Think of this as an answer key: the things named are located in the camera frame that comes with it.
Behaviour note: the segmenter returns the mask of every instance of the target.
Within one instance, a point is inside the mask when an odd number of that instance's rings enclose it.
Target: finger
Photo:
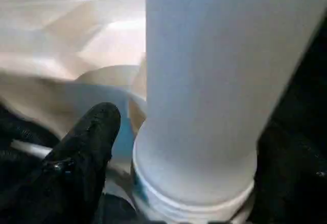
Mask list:
[[[60,161],[74,153],[87,153],[101,166],[111,158],[111,149],[120,128],[120,113],[111,103],[91,108],[45,158]]]

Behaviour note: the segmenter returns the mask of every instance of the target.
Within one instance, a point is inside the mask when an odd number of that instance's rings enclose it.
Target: black cloth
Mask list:
[[[6,135],[0,171],[8,175],[0,179],[0,223],[90,224],[120,128],[118,109],[110,103],[96,105],[61,142],[38,125],[25,126],[29,122],[13,116],[4,107],[2,115],[7,120],[2,119],[0,124]],[[8,143],[13,138],[54,149],[38,162],[10,149]],[[22,173],[17,173],[18,166],[25,163]]]

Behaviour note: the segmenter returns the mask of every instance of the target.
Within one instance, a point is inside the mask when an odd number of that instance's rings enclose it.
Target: white plastic tube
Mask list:
[[[138,192],[171,221],[228,220],[256,141],[326,0],[147,0],[148,111]]]

